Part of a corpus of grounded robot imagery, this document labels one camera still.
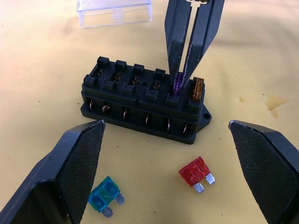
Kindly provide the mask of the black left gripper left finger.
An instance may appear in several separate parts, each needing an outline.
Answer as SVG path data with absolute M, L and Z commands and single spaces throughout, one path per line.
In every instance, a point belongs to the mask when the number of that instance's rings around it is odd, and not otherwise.
M 79 224 L 91 192 L 103 120 L 67 130 L 0 212 L 2 224 Z

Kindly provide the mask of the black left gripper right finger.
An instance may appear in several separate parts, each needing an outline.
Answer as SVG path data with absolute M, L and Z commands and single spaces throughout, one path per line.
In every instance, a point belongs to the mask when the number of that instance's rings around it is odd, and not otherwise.
M 266 221 L 299 222 L 299 151 L 280 132 L 232 120 L 243 176 Z

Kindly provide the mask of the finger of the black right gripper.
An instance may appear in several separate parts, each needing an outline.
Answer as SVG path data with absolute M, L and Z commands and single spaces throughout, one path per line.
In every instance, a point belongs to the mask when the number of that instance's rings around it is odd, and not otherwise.
M 179 93 L 183 86 L 184 46 L 187 36 L 190 7 L 186 0 L 170 0 L 166 11 L 164 29 L 168 55 L 170 81 L 174 93 Z
M 186 55 L 184 56 L 183 86 L 197 68 L 205 52 L 215 38 L 224 6 L 224 0 L 187 0 L 190 12 L 195 13 L 193 20 L 188 20 L 191 30 Z

